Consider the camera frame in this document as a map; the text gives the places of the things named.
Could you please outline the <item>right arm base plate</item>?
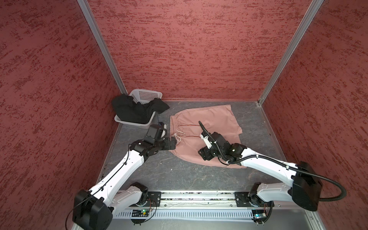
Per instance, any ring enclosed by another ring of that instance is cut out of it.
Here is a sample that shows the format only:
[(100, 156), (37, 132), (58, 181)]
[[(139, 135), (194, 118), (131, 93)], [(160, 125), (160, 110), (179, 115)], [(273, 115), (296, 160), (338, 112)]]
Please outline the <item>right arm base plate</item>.
[(273, 201), (264, 202), (257, 195), (249, 195), (249, 192), (234, 192), (236, 206), (239, 208), (270, 208), (274, 207)]

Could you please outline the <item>pink shorts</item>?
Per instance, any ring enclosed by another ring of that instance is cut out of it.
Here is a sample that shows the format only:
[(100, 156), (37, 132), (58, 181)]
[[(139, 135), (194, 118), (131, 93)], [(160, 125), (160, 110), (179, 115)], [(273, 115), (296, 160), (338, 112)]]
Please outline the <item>pink shorts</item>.
[(170, 117), (170, 135), (177, 141), (175, 149), (170, 152), (179, 159), (194, 164), (229, 169), (243, 168), (237, 164), (223, 165), (217, 158), (203, 160), (198, 151), (206, 147), (206, 144), (200, 138), (203, 130), (199, 122), (209, 133), (217, 132), (231, 144), (241, 142), (239, 135), (242, 134), (242, 129), (229, 104), (191, 108)]

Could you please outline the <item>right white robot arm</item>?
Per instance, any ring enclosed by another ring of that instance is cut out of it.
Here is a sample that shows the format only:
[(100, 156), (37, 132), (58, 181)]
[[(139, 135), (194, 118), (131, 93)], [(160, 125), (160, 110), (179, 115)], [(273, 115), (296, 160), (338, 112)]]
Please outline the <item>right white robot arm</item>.
[(224, 164), (250, 167), (279, 180), (279, 183), (255, 183), (246, 201), (254, 207), (266, 206), (272, 201), (294, 202), (308, 211), (318, 209), (322, 182), (311, 176), (312, 168), (307, 163), (287, 163), (267, 157), (245, 145), (230, 144), (217, 132), (202, 132), (205, 147), (198, 154), (205, 161), (221, 159)]

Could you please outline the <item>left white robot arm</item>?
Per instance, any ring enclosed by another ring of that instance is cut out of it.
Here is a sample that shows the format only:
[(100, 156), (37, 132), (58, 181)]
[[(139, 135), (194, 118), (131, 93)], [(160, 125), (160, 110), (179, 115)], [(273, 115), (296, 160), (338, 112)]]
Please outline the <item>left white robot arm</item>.
[(150, 156), (161, 150), (174, 150), (175, 146), (176, 140), (170, 138), (144, 138), (130, 144), (124, 158), (107, 176), (88, 191), (78, 192), (70, 212), (72, 221), (84, 230), (106, 230), (116, 212), (146, 204), (146, 186), (133, 183), (122, 193), (119, 190)]

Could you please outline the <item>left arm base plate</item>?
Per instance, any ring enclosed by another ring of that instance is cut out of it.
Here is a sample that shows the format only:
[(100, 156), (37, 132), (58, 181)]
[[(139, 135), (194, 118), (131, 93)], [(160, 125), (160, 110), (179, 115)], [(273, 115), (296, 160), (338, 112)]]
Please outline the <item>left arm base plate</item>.
[(158, 191), (145, 191), (142, 193), (141, 198), (137, 204), (133, 204), (132, 207), (159, 207), (161, 202), (162, 192)]

